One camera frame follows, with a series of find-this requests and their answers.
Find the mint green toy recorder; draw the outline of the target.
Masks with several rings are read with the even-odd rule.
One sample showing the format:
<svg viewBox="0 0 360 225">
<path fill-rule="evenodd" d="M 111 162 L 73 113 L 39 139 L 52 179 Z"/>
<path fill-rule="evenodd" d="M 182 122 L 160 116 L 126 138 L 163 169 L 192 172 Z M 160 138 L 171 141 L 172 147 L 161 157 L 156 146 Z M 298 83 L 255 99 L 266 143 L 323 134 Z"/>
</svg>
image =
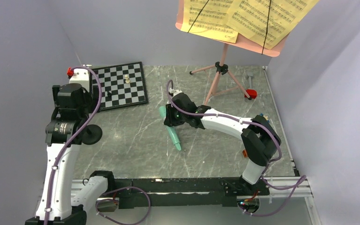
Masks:
<svg viewBox="0 0 360 225">
<path fill-rule="evenodd" d="M 166 118 L 166 107 L 165 106 L 160 106 L 159 107 L 159 113 L 160 113 L 160 116 L 163 120 L 165 120 Z M 174 127 L 168 127 L 168 126 L 165 126 L 167 131 L 168 131 L 168 134 L 169 134 L 169 137 L 171 138 L 172 140 L 172 143 L 173 145 L 175 146 L 175 148 L 178 150 L 178 151 L 182 151 L 182 147 L 181 147 L 181 144 L 180 144 L 180 140 L 178 138 L 178 135 L 174 129 Z"/>
</svg>

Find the black clamp knob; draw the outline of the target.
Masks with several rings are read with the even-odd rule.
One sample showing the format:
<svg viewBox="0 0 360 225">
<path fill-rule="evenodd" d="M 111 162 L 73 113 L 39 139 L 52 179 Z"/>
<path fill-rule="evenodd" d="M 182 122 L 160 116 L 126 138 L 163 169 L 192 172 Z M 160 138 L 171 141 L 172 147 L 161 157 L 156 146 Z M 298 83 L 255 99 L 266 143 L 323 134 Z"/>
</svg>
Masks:
<svg viewBox="0 0 360 225">
<path fill-rule="evenodd" d="M 103 135 L 101 127 L 95 124 L 87 125 L 82 135 L 82 143 L 86 145 L 96 144 Z"/>
</svg>

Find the yellow sheet music bottom page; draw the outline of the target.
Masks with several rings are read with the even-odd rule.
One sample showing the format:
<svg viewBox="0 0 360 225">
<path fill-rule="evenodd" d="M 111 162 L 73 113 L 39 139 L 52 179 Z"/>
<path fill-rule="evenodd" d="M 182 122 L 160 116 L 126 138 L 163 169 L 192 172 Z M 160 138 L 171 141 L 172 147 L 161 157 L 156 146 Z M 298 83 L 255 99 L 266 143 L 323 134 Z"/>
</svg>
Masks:
<svg viewBox="0 0 360 225">
<path fill-rule="evenodd" d="M 234 0 L 225 22 L 258 45 L 272 49 L 318 3 L 318 0 Z"/>
</svg>

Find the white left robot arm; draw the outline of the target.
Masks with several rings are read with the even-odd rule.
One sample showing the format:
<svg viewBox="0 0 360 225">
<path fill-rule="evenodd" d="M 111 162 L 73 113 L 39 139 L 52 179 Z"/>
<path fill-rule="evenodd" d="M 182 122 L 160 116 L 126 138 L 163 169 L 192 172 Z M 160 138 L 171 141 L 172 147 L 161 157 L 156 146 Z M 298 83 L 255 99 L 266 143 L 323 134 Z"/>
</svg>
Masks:
<svg viewBox="0 0 360 225">
<path fill-rule="evenodd" d="M 91 95 L 82 85 L 52 87 L 55 109 L 46 126 L 47 167 L 43 193 L 36 214 L 27 225 L 85 225 L 88 211 L 100 195 L 111 196 L 116 184 L 94 176 L 71 196 L 75 163 L 82 144 L 96 144 L 102 129 L 90 124 Z"/>
</svg>

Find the yellow sheet music page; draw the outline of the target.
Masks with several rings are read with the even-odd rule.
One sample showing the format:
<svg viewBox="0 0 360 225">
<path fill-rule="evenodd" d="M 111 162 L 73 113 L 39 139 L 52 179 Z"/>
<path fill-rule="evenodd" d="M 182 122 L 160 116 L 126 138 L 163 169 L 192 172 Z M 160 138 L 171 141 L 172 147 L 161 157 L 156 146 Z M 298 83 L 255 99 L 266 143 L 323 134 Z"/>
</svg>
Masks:
<svg viewBox="0 0 360 225">
<path fill-rule="evenodd" d="M 238 32 L 226 25 L 231 0 L 185 0 L 180 20 L 183 32 L 235 43 Z"/>
<path fill-rule="evenodd" d="M 272 49 L 318 3 L 318 0 L 234 0 L 225 22 L 258 45 Z"/>
</svg>

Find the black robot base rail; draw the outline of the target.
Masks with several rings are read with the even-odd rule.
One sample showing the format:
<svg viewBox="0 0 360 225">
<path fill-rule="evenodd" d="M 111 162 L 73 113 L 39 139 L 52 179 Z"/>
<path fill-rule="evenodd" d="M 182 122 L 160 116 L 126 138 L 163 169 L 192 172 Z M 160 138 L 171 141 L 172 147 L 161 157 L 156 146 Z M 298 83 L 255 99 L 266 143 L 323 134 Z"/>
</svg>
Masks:
<svg viewBox="0 0 360 225">
<path fill-rule="evenodd" d="M 94 175 L 108 177 L 108 188 L 101 197 L 118 200 L 120 209 L 200 205 L 236 207 L 238 202 L 247 203 L 247 199 L 255 200 L 270 194 L 263 181 L 251 185 L 240 177 L 119 179 L 111 171 L 94 171 Z"/>
</svg>

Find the yellow sheet music top page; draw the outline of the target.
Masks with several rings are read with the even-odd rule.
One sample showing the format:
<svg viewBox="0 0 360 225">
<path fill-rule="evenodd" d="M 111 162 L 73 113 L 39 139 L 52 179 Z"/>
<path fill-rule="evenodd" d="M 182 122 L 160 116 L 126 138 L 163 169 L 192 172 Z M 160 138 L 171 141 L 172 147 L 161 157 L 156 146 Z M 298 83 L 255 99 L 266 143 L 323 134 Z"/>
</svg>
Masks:
<svg viewBox="0 0 360 225">
<path fill-rule="evenodd" d="M 185 0 L 180 20 L 183 32 L 235 43 L 238 32 L 226 25 L 231 0 Z"/>
</svg>

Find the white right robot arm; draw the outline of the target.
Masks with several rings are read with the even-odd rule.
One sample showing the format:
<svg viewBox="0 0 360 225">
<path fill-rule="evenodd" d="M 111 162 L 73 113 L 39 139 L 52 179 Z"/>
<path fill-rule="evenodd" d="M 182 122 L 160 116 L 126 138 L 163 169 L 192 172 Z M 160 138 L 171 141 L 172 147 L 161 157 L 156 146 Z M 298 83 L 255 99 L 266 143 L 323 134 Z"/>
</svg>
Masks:
<svg viewBox="0 0 360 225">
<path fill-rule="evenodd" d="M 258 188 L 258 180 L 272 157 L 279 151 L 281 139 L 262 115 L 242 118 L 225 114 L 207 105 L 196 106 L 183 92 L 168 93 L 164 125 L 180 126 L 187 123 L 193 128 L 211 129 L 242 141 L 248 162 L 240 181 L 240 190 L 251 195 Z"/>
</svg>

